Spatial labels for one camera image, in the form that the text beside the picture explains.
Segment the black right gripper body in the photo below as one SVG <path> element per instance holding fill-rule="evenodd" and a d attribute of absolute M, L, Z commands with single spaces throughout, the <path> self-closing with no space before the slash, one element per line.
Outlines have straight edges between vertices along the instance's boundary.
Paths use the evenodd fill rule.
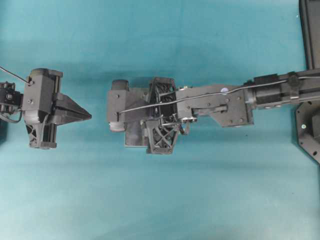
<path fill-rule="evenodd" d="M 154 78 L 149 84 L 150 117 L 143 122 L 147 153 L 171 154 L 178 135 L 188 135 L 199 117 L 211 117 L 221 127 L 252 125 L 247 93 L 243 86 L 225 84 L 178 89 L 172 79 Z"/>

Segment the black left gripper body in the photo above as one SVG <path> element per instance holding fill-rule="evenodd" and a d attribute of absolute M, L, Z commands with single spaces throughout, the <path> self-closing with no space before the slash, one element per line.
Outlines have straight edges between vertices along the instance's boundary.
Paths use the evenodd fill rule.
<path fill-rule="evenodd" d="M 60 91 L 63 73 L 52 69 L 33 69 L 27 77 L 22 100 L 22 116 L 29 138 L 35 149 L 57 147 L 57 126 L 49 123 L 53 114 L 54 95 Z"/>

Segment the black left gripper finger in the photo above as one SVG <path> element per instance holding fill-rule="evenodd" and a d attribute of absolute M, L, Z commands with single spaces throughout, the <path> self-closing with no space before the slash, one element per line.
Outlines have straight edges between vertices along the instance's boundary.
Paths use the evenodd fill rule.
<path fill-rule="evenodd" d="M 69 96 L 60 92 L 54 94 L 53 112 L 51 122 L 53 124 L 69 124 L 90 120 L 92 115 L 79 106 Z"/>

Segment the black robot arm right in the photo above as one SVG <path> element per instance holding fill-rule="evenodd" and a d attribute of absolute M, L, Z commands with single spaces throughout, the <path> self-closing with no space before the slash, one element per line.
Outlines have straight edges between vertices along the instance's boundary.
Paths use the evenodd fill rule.
<path fill-rule="evenodd" d="M 298 103 L 299 123 L 315 122 L 320 111 L 317 71 L 265 75 L 241 86 L 209 85 L 177 89 L 172 79 L 156 78 L 143 99 L 148 117 L 139 121 L 140 144 L 149 154 L 171 154 L 190 123 L 209 116 L 222 127 L 252 125 L 254 109 Z"/>

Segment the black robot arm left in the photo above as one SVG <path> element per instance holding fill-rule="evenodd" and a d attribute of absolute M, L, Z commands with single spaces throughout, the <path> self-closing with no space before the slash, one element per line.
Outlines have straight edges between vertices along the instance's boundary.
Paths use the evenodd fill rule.
<path fill-rule="evenodd" d="M 54 149 L 58 126 L 92 118 L 89 112 L 60 92 L 62 77 L 60 71 L 36 68 L 25 79 L 23 93 L 16 90 L 14 83 L 0 84 L 0 119 L 16 124 L 19 121 L 10 116 L 19 113 L 31 148 Z"/>

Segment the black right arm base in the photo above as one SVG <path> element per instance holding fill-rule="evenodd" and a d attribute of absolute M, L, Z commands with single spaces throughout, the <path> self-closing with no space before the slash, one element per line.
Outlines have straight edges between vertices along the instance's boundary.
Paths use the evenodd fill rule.
<path fill-rule="evenodd" d="M 295 111 L 299 146 L 320 162 L 320 2 L 300 0 L 299 13 L 307 70 L 299 76 L 301 104 Z"/>

